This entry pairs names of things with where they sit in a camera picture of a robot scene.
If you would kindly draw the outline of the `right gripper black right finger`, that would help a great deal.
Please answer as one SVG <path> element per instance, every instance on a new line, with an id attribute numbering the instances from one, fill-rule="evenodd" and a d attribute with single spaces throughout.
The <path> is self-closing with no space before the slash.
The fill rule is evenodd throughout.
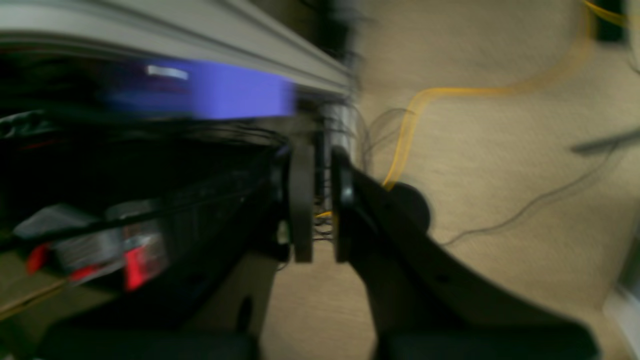
<path id="1" fill-rule="evenodd" d="M 433 242 L 398 199 L 331 150 L 333 243 L 365 285 L 375 360 L 599 360 L 587 326 L 503 289 Z"/>

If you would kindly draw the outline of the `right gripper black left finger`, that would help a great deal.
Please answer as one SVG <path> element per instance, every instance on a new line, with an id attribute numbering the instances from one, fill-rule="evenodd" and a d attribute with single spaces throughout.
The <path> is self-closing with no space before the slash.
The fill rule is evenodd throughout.
<path id="1" fill-rule="evenodd" d="M 313 260 L 314 148 L 280 150 L 231 218 L 165 272 L 56 323 L 39 360 L 258 360 L 281 262 Z"/>

